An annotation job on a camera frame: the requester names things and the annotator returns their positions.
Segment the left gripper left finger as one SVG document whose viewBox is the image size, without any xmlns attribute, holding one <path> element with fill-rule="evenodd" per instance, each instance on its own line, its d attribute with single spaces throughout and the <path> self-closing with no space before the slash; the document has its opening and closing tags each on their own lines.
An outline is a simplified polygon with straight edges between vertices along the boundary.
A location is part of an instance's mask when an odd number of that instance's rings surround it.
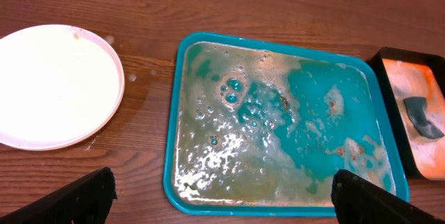
<svg viewBox="0 0 445 224">
<path fill-rule="evenodd" d="M 102 167 L 1 217 L 1 224 L 104 223 L 116 199 L 113 172 Z"/>
</svg>

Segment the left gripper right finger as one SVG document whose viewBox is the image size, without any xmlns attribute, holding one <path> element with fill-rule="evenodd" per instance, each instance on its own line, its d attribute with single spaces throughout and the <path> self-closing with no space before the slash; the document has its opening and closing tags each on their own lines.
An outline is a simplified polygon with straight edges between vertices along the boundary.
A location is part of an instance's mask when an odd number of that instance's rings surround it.
<svg viewBox="0 0 445 224">
<path fill-rule="evenodd" d="M 331 199 L 339 224 L 444 224 L 348 170 L 334 175 Z"/>
</svg>

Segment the dark green sponge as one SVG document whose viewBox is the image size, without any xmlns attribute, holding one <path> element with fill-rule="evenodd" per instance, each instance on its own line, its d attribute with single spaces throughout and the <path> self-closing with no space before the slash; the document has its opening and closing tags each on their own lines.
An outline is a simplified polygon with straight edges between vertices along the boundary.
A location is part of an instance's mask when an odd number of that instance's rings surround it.
<svg viewBox="0 0 445 224">
<path fill-rule="evenodd" d="M 408 118 L 422 137 L 430 140 L 444 137 L 444 133 L 426 117 L 427 100 L 425 97 L 407 97 L 403 103 Z"/>
</svg>

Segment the white plate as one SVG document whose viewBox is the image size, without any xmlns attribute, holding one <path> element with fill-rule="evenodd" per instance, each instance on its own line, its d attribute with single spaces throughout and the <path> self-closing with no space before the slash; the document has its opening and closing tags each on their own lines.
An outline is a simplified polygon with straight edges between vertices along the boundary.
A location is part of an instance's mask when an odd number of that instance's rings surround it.
<svg viewBox="0 0 445 224">
<path fill-rule="evenodd" d="M 1 143 L 55 150 L 104 127 L 124 94 L 112 46 L 75 26 L 46 24 L 1 39 Z"/>
</svg>

